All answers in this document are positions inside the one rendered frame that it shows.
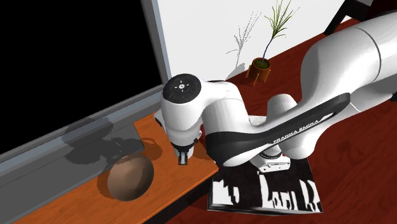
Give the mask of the orange wooden table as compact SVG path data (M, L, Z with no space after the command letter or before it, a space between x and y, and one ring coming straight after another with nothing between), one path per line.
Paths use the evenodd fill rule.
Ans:
M187 165L179 165L172 145L153 115L134 123L144 143L143 155L154 166L148 191L120 202L108 193L106 173L24 216L14 224L143 224L217 172L201 143Z

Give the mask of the brown round ball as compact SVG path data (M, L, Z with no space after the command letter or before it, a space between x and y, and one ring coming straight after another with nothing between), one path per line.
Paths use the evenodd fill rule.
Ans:
M154 178L151 160L136 153L123 157L113 165L108 176L108 190L113 198L131 201L149 189Z

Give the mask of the potted plant in brown pot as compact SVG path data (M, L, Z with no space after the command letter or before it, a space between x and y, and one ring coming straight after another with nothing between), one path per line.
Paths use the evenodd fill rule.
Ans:
M287 5L284 6L284 0L275 0L275 5L272 7L271 16L265 16L270 24L272 32L269 42L266 44L263 55L253 59L249 69L247 70L246 77L253 79L252 86L255 86L257 82L265 83L269 77L272 64L269 59L266 58L268 48L274 39L285 36L283 32L287 29L286 23L299 10L290 8L291 1L292 0L288 0Z

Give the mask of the window with grey frame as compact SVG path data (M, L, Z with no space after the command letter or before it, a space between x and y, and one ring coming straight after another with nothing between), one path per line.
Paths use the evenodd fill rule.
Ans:
M154 0L0 0L0 163L163 83Z

